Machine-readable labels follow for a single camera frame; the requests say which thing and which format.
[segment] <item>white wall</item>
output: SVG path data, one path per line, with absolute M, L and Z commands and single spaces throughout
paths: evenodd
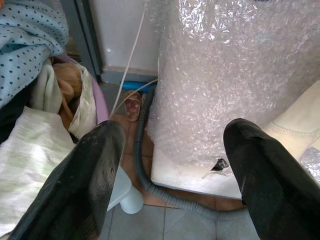
M 90 0 L 101 56 L 108 69 L 124 68 L 144 10 L 144 0 Z M 146 17 L 130 64 L 138 73 L 158 70 L 159 34 Z

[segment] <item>pile of clothes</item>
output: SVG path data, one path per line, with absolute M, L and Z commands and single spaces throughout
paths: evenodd
M 0 238 L 97 124 L 93 79 L 64 52 L 63 14 L 29 0 L 0 9 Z

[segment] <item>white cable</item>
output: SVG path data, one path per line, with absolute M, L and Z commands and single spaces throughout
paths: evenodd
M 128 64 L 126 65 L 125 71 L 123 73 L 123 77 L 121 79 L 118 95 L 116 96 L 115 102 L 113 104 L 113 108 L 112 108 L 112 111 L 111 111 L 111 114 L 110 114 L 111 116 L 115 113 L 115 109 L 116 109 L 116 106 L 117 106 L 119 98 L 120 98 L 121 90 L 122 90 L 122 87 L 124 85 L 125 78 L 127 76 L 127 72 L 128 72 L 128 69 L 129 69 L 129 66 L 130 66 L 130 63 L 131 63 L 131 59 L 132 59 L 132 56 L 134 55 L 134 51 L 135 51 L 135 48 L 136 48 L 136 45 L 137 45 L 137 42 L 138 42 L 138 38 L 140 36 L 141 28 L 142 28 L 142 25 L 143 25 L 144 19 L 145 19 L 146 6 L 147 5 L 145 4 L 144 5 L 144 9 L 143 9 L 143 13 L 142 13 L 142 17 L 141 17 L 141 21 L 140 21 L 140 25 L 139 25 L 139 29 L 138 29 L 138 32 L 136 34 L 135 41 L 134 41 L 134 44 L 133 44 L 133 47 L 132 47 L 132 50 L 131 50 L 131 54 L 130 54 L 130 57 L 129 57 L 129 61 L 128 61 Z
M 148 83 L 146 83 L 145 85 L 139 87 L 137 90 L 134 90 L 133 92 L 131 92 L 125 99 L 123 99 L 123 101 L 119 104 L 119 106 L 114 110 L 114 113 L 116 113 L 118 111 L 118 109 L 122 106 L 122 104 L 125 103 L 125 101 L 130 98 L 133 94 L 135 94 L 136 92 L 139 92 L 141 89 L 145 88 L 146 86 L 149 86 L 150 84 L 153 84 L 155 82 L 157 82 L 158 79 L 152 80 Z

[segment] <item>bubble wrap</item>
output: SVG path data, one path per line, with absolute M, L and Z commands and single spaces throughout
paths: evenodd
M 177 164 L 212 168 L 228 122 L 263 128 L 319 76 L 316 0 L 160 2 L 148 2 L 161 41 L 147 131 Z

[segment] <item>brown fabric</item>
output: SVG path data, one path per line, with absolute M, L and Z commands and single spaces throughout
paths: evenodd
M 53 70 L 62 94 L 62 105 L 58 114 L 62 119 L 63 126 L 68 130 L 82 92 L 81 73 L 73 63 L 54 64 Z

